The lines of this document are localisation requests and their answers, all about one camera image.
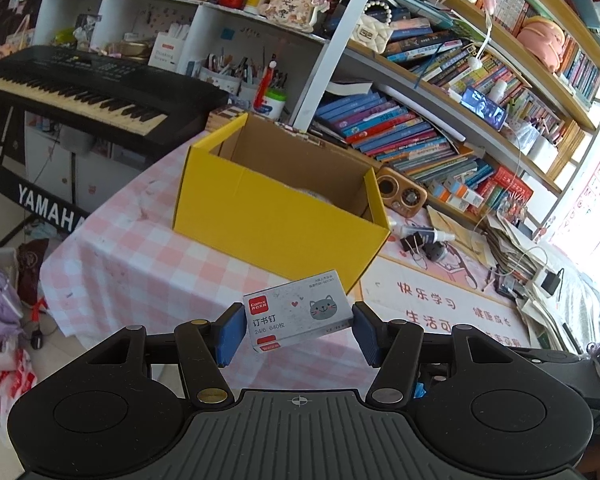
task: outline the yellow cardboard box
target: yellow cardboard box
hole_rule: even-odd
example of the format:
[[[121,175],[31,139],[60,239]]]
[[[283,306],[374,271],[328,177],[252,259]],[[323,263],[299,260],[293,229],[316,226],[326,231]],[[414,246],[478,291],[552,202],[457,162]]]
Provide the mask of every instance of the yellow cardboard box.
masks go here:
[[[389,235],[373,168],[251,114],[190,147],[173,230],[289,280],[336,269],[347,292]]]

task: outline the green lid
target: green lid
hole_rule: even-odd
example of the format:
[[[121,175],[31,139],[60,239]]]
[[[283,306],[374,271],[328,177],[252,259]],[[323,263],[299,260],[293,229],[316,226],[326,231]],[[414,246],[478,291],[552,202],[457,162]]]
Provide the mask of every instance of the green lid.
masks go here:
[[[286,101],[286,94],[277,88],[268,88],[267,91],[264,92],[264,95],[274,101]]]

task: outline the white shelf post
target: white shelf post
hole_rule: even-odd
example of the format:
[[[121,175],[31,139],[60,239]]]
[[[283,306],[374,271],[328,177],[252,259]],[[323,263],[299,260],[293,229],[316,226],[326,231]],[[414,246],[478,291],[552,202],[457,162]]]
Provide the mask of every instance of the white shelf post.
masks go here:
[[[333,71],[336,69],[340,57],[347,47],[347,41],[349,41],[349,37],[367,1],[350,0],[349,5],[347,5],[338,28],[336,28],[331,41],[325,44],[320,51],[320,56],[318,56],[318,60],[309,74],[307,83],[304,85],[302,94],[298,99],[298,105],[291,115],[290,122],[293,127],[304,132],[309,127],[320,99],[322,99],[322,95],[331,79],[331,75],[333,75]]]

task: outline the floor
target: floor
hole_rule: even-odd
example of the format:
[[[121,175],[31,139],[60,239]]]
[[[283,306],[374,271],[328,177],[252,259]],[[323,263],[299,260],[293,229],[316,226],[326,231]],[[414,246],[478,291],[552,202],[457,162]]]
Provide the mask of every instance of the floor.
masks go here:
[[[14,172],[24,174],[24,167],[12,160],[6,161],[6,166]],[[0,197],[0,239],[7,234],[23,219],[23,210]],[[17,247],[23,243],[24,235],[20,234],[12,242],[11,246]],[[48,317],[42,319],[43,333],[49,333],[55,327],[55,323]],[[34,371],[38,380],[49,377],[56,370],[71,362],[81,355],[85,349],[78,340],[72,337],[64,337],[57,330],[45,339],[45,344],[40,350],[27,348],[31,355]],[[182,387],[179,382],[178,371],[175,366],[167,366],[160,375],[160,382],[170,387],[176,394],[182,396]],[[0,480],[14,480],[22,473],[20,462],[11,447],[7,447],[0,440]]]

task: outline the metal screw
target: metal screw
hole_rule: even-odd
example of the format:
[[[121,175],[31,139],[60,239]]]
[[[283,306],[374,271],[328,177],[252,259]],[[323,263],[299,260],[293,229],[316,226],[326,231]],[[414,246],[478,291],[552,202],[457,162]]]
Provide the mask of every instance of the metal screw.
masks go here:
[[[375,402],[381,402],[382,404],[395,404],[402,400],[402,393],[395,388],[378,388],[371,394],[371,397]]]
[[[198,400],[205,404],[219,404],[224,402],[228,396],[227,392],[220,388],[205,388],[200,390],[197,395]]]

